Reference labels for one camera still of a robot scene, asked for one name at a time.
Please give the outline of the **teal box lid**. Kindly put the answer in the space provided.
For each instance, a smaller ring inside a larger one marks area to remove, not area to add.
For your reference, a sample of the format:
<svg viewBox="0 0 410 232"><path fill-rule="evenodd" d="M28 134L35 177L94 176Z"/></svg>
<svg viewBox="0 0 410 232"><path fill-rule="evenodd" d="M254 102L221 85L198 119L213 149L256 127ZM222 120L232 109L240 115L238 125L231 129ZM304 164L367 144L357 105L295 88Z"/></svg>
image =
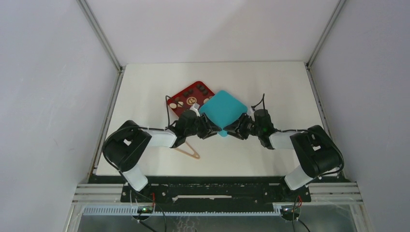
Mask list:
<svg viewBox="0 0 410 232"><path fill-rule="evenodd" d="M205 114L215 125L222 129L218 132L221 137L228 136L227 131L223 128L232 124L247 111L248 107L246 105L225 90L219 91L199 109L200 114Z"/></svg>

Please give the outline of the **wooden tongs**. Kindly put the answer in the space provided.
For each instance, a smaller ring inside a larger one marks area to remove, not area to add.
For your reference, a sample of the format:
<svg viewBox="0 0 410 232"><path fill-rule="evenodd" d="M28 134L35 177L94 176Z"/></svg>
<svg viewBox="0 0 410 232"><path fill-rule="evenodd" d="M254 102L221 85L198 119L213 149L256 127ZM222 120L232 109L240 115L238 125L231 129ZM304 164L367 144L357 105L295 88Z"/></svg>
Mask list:
<svg viewBox="0 0 410 232"><path fill-rule="evenodd" d="M183 145L174 148L174 150L196 160L199 160L201 158L199 153L188 142L185 142Z"/></svg>

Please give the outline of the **red chocolate tray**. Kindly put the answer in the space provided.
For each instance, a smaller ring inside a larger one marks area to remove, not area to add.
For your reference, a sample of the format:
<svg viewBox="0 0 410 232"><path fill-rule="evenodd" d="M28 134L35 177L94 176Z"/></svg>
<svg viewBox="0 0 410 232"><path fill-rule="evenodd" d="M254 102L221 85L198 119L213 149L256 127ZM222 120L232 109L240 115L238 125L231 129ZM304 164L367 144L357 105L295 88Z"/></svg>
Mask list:
<svg viewBox="0 0 410 232"><path fill-rule="evenodd" d="M179 117L195 103L201 107L214 95L215 93L204 82L196 81L174 96L171 96L166 100L166 103Z"/></svg>

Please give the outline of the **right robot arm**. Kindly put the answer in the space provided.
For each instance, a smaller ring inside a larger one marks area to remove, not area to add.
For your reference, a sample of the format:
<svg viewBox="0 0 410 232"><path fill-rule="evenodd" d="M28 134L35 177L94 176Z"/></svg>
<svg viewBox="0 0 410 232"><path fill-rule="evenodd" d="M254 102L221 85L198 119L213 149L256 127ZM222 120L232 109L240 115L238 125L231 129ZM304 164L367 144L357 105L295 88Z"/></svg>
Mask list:
<svg viewBox="0 0 410 232"><path fill-rule="evenodd" d="M280 197L292 201L299 188L318 177L337 174L344 168L341 151L320 125L308 129L276 129L266 109L258 109L253 115L243 113L236 121L224 127L227 133L240 140L258 137L267 149L294 150L299 161L284 178L279 188Z"/></svg>

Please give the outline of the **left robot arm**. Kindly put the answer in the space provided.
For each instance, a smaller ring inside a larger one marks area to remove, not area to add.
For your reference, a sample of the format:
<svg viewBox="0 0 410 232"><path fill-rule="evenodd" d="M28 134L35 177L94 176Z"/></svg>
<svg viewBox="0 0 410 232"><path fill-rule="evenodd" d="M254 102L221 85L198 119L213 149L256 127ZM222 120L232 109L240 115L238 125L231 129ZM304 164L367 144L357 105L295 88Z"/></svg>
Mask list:
<svg viewBox="0 0 410 232"><path fill-rule="evenodd" d="M187 137L206 139L221 130L205 114L194 110L185 110L165 129L145 128L127 120L104 141L102 154L132 188L132 195L144 202L150 198L151 188L138 162L148 147L177 148Z"/></svg>

